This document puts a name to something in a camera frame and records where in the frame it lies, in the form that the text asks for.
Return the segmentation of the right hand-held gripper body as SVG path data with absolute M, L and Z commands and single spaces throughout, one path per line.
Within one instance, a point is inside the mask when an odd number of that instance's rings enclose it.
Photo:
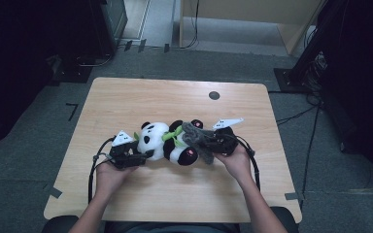
M 214 136 L 210 139 L 210 142 L 216 142 L 218 145 L 212 152 L 230 155 L 234 152 L 238 145 L 237 136 L 234 134 L 231 126 L 242 122 L 240 118 L 220 118 L 217 123 L 213 125 Z

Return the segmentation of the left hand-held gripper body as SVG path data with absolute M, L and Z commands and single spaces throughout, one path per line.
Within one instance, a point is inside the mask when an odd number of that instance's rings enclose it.
M 109 152 L 109 159 L 111 162 L 120 170 L 140 166 L 143 164 L 143 161 L 134 159 L 133 154 L 138 152 L 126 152 L 125 146 L 127 143 L 134 142 L 135 140 L 125 133 L 123 130 L 117 134 L 115 139 L 112 142 L 112 147 Z

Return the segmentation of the grey fluffy cloth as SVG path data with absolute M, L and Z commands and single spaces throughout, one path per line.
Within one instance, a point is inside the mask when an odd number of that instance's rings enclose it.
M 203 122 L 199 119 L 194 119 L 192 122 L 184 122 L 182 128 L 185 134 L 182 136 L 182 139 L 187 145 L 196 149 L 199 156 L 207 165 L 211 165 L 215 158 L 212 152 L 205 146 L 205 143 L 210 142 L 210 139 L 214 136 L 214 132 L 205 130 L 203 126 Z

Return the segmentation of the black and white panda plush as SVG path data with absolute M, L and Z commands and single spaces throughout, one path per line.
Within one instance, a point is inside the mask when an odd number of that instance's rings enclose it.
M 164 122 L 145 122 L 139 134 L 134 137 L 138 141 L 137 151 L 146 153 L 151 151 L 150 160 L 156 161 L 166 158 L 174 164 L 189 166 L 199 158 L 198 151 L 184 141 L 186 134 L 184 122 L 176 120 L 170 125 Z

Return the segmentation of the person's left hand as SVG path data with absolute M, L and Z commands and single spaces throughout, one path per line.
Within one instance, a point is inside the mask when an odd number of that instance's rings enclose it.
M 101 162 L 96 168 L 96 196 L 111 196 L 137 167 L 119 170 L 110 161 Z

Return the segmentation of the person's right hand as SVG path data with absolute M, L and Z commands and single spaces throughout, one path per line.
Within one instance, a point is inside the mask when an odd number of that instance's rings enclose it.
M 239 184 L 252 183 L 254 181 L 250 159 L 242 146 L 238 146 L 229 156 L 215 153 L 214 157 L 224 164 L 228 173 Z

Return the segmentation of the person's grey-blue clothing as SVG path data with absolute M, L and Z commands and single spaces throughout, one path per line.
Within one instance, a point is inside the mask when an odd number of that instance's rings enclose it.
M 104 233 L 240 233 L 238 223 L 107 221 Z

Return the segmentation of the black metal stand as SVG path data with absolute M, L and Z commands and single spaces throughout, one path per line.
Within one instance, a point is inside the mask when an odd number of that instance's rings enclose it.
M 299 57 L 292 69 L 274 69 L 280 91 L 283 93 L 308 93 L 307 70 L 319 54 L 324 38 L 329 32 L 333 21 L 346 0 L 329 0 L 323 7 L 324 13 L 319 14 L 319 26 L 309 45 Z

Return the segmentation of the dark cabinet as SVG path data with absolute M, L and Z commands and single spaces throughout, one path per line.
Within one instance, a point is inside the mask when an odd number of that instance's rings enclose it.
M 127 23 L 124 1 L 89 0 L 89 3 L 99 53 L 102 56 L 114 55 Z

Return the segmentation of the light wooden furniture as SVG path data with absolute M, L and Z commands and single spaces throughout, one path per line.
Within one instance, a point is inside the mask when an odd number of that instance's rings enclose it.
M 181 0 L 180 40 L 184 17 L 276 23 L 288 54 L 316 20 L 326 0 Z

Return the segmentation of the black floor base plate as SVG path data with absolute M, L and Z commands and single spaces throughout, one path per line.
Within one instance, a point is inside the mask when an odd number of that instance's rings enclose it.
M 62 58 L 59 55 L 47 59 L 52 68 L 51 85 L 60 83 L 87 83 L 92 68 L 79 63 L 76 57 Z

